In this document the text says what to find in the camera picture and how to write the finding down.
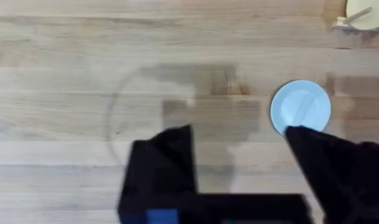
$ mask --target light wood surface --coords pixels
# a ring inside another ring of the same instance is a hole
[[[299,192],[271,95],[332,100],[327,133],[379,142],[379,34],[344,0],[0,0],[0,223],[117,223],[129,147],[193,124],[201,192]],[[250,96],[225,96],[225,75]]]

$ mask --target wooden plank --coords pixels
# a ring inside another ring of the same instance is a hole
[[[294,62],[320,66],[315,61],[322,65],[324,62],[342,62],[342,66],[346,62],[379,65],[379,50],[348,50],[379,49],[379,36],[344,35],[341,31],[328,34],[322,19],[284,17],[230,22],[199,19],[159,23],[0,18],[0,67],[85,67],[91,71],[138,61],[236,64],[252,60],[262,64],[259,61],[262,58],[281,66]]]
[[[304,60],[320,60],[317,65],[301,63],[288,55],[265,54],[254,62],[238,65],[134,63],[118,68],[0,68],[0,93],[220,95],[226,93],[225,75],[229,74],[246,83],[250,94],[255,96],[272,96],[283,83],[306,79],[334,96],[379,97],[379,64],[371,67],[360,62],[373,57],[371,52],[354,51],[354,54],[358,56],[345,54],[350,58],[340,63],[315,54],[308,59],[300,52],[294,54]]]
[[[379,98],[334,96],[328,133],[379,136]],[[132,141],[193,124],[199,142],[282,142],[269,97],[0,93],[0,141]]]
[[[70,16],[70,17],[223,17],[251,14],[255,16],[319,16],[323,1],[68,1],[0,0],[0,16]]]
[[[37,210],[0,210],[0,224],[118,224],[117,213],[111,210],[75,210],[75,211],[37,211]]]

